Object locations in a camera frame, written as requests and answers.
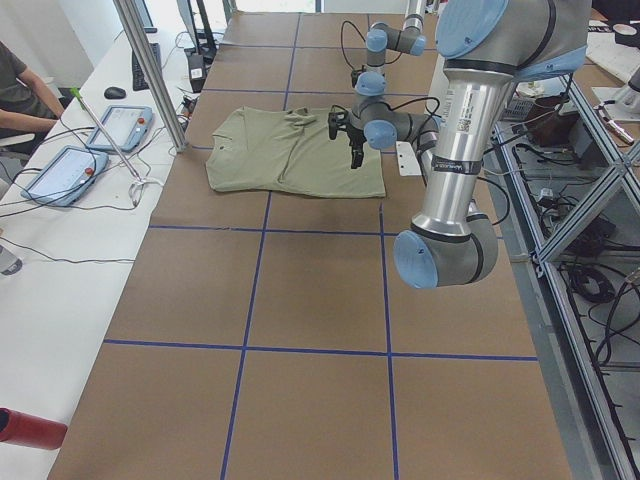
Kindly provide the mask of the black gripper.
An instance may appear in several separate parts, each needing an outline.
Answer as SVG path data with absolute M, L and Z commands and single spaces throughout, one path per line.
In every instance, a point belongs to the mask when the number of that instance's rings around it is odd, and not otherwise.
M 364 161 L 363 147 L 367 139 L 364 132 L 353 125 L 346 127 L 346 133 L 349 137 L 349 145 L 351 146 L 351 169 L 358 169 Z

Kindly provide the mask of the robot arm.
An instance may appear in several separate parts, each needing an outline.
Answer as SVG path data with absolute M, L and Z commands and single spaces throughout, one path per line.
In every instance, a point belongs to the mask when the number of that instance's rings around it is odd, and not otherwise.
M 351 67 L 352 87 L 359 90 L 359 84 L 365 80 L 382 84 L 385 79 L 385 66 L 388 52 L 402 55 L 421 56 L 426 49 L 427 39 L 423 34 L 426 1 L 409 1 L 407 3 L 404 21 L 400 29 L 391 27 L 384 22 L 373 23 L 366 35 L 366 60 L 360 67 Z
M 451 1 L 439 17 L 435 43 L 448 85 L 438 114 L 393 110 L 383 98 L 388 51 L 418 56 L 425 49 L 425 3 L 408 4 L 401 28 L 373 24 L 367 63 L 355 79 L 349 110 L 333 109 L 329 133 L 345 132 L 352 164 L 366 148 L 399 141 L 423 166 L 421 210 L 394 242 L 399 276 L 411 287 L 464 285 L 494 268 L 498 244 L 474 201 L 491 131 L 519 83 L 566 75 L 585 59 L 591 5 L 587 1 Z

